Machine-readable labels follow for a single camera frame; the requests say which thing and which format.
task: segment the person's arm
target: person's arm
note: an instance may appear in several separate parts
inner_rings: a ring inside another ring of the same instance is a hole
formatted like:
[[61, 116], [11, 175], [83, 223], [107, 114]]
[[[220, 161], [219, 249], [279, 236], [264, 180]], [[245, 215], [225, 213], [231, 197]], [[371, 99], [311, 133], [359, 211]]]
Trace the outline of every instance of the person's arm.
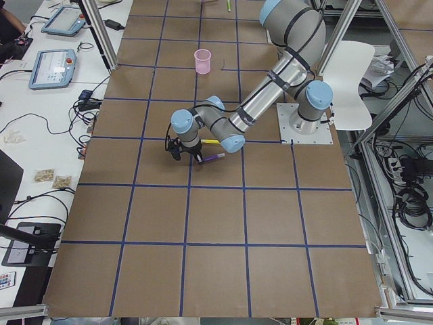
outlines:
[[22, 22], [15, 17], [12, 13], [8, 12], [6, 9], [1, 8], [0, 12], [5, 16], [5, 18], [7, 20], [9, 20], [9, 22], [11, 23], [11, 25], [18, 30], [21, 34], [24, 33], [24, 31], [26, 30], [25, 25], [22, 24]]

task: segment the white chair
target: white chair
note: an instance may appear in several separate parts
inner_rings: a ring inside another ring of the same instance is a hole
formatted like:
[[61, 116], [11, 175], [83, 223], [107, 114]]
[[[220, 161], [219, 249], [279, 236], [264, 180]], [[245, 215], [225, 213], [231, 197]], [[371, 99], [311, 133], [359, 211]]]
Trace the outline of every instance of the white chair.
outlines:
[[323, 71], [323, 81], [334, 92], [332, 104], [337, 130], [365, 130], [371, 126], [371, 116], [359, 97], [358, 86], [373, 55], [372, 45], [341, 41]]

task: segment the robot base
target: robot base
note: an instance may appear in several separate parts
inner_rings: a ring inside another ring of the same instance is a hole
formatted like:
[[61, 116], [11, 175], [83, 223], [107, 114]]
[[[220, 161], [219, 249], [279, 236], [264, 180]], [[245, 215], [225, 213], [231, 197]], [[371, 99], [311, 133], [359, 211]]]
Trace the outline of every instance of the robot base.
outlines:
[[[319, 124], [319, 128], [310, 135], [303, 135], [291, 128], [290, 116], [296, 109], [298, 104], [277, 104], [279, 134], [282, 144], [333, 144], [329, 125]], [[322, 121], [326, 121], [326, 114], [323, 113]]]

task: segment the robotic arm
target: robotic arm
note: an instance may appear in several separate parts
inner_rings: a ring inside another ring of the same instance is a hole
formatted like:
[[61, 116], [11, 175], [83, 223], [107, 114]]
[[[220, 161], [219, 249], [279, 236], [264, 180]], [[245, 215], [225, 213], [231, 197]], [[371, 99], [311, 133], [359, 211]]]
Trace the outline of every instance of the robotic arm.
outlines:
[[307, 73], [321, 56], [325, 46], [322, 15], [303, 0], [267, 0], [260, 12], [260, 23], [278, 46], [281, 59], [257, 88], [237, 107], [224, 115], [224, 104], [211, 96], [189, 110], [178, 110], [171, 117], [177, 139], [166, 138], [166, 150], [180, 160], [188, 152], [200, 163], [202, 143], [198, 130], [208, 127], [229, 153], [245, 144], [243, 134], [251, 128], [275, 100], [286, 92], [298, 103], [290, 117], [290, 126], [301, 134], [312, 134], [320, 124], [323, 111], [332, 101], [331, 87], [312, 80]]

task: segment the pink cup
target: pink cup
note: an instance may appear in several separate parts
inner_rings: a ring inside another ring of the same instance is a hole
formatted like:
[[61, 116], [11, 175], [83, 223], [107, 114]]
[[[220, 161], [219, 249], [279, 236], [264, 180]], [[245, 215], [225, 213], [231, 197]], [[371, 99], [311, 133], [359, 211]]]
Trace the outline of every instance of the pink cup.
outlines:
[[200, 74], [206, 74], [210, 71], [210, 57], [212, 54], [207, 49], [198, 49], [194, 52], [196, 59], [196, 71]]

